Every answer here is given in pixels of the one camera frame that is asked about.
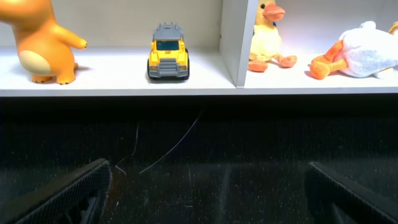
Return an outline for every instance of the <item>white plush toy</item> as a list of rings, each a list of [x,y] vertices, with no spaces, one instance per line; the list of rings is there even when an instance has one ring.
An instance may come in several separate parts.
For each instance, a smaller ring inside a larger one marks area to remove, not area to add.
[[[324,79],[330,72],[341,71],[357,78],[375,75],[386,78],[393,75],[398,65],[398,39],[392,34],[377,30],[373,21],[349,30],[325,54],[313,60],[310,69],[317,79]]]

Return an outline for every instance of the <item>orange foot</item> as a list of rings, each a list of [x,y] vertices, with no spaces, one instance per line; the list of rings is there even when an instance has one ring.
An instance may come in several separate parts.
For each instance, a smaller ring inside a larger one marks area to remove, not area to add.
[[[268,63],[261,61],[250,61],[248,65],[248,69],[252,72],[265,72],[267,68]]]
[[[310,71],[316,79],[322,80],[330,74],[330,67],[326,63],[315,61],[311,63]]]
[[[297,56],[284,57],[279,63],[285,68],[292,68],[297,63]]]
[[[333,62],[333,60],[329,60],[329,59],[327,59],[324,55],[319,55],[319,56],[317,56],[316,58],[314,58],[313,60],[312,60],[312,63],[313,62],[322,62],[322,63],[332,63]]]
[[[35,83],[45,83],[52,79],[52,77],[44,77],[41,75],[32,75],[32,81]]]

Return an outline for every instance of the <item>toy car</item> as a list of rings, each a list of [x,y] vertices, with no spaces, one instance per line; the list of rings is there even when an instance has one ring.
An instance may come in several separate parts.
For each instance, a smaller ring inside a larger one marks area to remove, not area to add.
[[[147,64],[150,79],[189,79],[188,50],[185,48],[183,30],[178,25],[159,24],[151,47]]]

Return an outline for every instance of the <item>cream belly patch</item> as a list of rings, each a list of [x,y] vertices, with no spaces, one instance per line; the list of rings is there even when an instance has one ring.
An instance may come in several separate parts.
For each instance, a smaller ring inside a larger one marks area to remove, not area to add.
[[[19,60],[22,66],[36,75],[49,75],[51,67],[48,61],[42,56],[30,50],[23,50],[19,53]]]

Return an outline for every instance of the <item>white shelf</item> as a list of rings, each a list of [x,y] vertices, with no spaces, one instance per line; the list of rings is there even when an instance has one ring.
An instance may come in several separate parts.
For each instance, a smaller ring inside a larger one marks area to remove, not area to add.
[[[346,93],[398,93],[398,71],[388,79],[374,76],[353,78],[334,73],[324,80],[316,80],[310,74],[309,64],[317,54],[297,55],[294,68],[279,68],[270,63],[265,73],[247,72],[246,94],[298,95],[298,94],[346,94]]]
[[[189,49],[191,75],[187,81],[161,82],[147,77],[149,49],[98,48],[75,52],[80,65],[69,85],[37,84],[19,64],[15,49],[0,49],[0,96],[152,96],[224,95],[235,86],[221,54],[212,49]]]

